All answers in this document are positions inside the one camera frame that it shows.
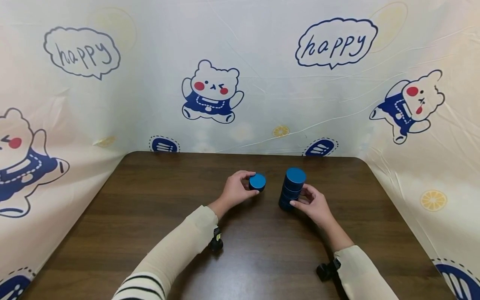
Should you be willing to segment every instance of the white backdrop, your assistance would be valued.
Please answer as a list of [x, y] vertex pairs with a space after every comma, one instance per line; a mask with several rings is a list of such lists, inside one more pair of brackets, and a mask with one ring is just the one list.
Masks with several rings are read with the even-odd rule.
[[121, 158], [144, 150], [360, 157], [452, 291], [480, 299], [479, 12], [1, 0], [0, 298], [22, 293]]

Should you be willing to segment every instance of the stack of blue discs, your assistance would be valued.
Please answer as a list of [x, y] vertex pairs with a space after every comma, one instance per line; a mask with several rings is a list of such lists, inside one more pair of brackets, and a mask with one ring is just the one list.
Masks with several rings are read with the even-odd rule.
[[265, 179], [265, 176], [259, 173], [256, 173], [248, 179], [248, 187], [250, 190], [257, 190], [261, 192], [264, 190], [266, 183], [267, 179]]
[[290, 205], [290, 201], [297, 200], [300, 196], [301, 189], [307, 175], [299, 168], [289, 168], [285, 174], [283, 180], [282, 193], [278, 205], [284, 211], [292, 211], [293, 206]]

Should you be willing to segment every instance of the black clip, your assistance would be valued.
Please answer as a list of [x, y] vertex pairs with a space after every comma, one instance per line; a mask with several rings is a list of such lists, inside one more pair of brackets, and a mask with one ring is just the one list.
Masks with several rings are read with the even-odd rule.
[[208, 244], [208, 248], [210, 248], [211, 251], [217, 252], [223, 248], [223, 241], [221, 237], [222, 237], [222, 233], [220, 232], [220, 228], [216, 227], [213, 230], [213, 238]]
[[336, 258], [329, 264], [319, 264], [316, 270], [317, 275], [322, 282], [328, 281], [332, 279], [341, 265], [340, 261]]

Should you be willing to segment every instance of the wooden table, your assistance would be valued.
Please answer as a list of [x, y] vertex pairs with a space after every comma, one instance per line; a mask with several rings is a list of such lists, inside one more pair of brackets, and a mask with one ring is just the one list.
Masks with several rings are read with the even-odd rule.
[[258, 199], [220, 222], [223, 253], [198, 255], [169, 300], [346, 299], [315, 274], [328, 262], [311, 223], [283, 212], [285, 171], [302, 168], [340, 225], [400, 300], [453, 299], [368, 166], [357, 158], [135, 152], [127, 155], [40, 271], [23, 300], [107, 300], [164, 236], [220, 195], [237, 170], [264, 173]]

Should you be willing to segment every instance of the lemon slice illustration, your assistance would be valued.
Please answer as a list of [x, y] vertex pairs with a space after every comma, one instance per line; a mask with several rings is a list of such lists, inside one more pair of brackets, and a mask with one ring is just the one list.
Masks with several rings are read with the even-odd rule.
[[93, 29], [110, 35], [121, 54], [130, 51], [137, 41], [133, 19], [120, 8], [101, 8], [92, 13], [88, 21]]
[[403, 2], [393, 2], [376, 11], [370, 19], [378, 26], [378, 35], [370, 53], [378, 52], [393, 42], [402, 30], [407, 16], [408, 7]]
[[290, 129], [287, 126], [277, 126], [273, 129], [273, 136], [274, 137], [281, 137], [285, 136], [290, 133]]
[[436, 212], [441, 210], [447, 204], [447, 196], [436, 190], [430, 190], [423, 193], [420, 203], [428, 211]]

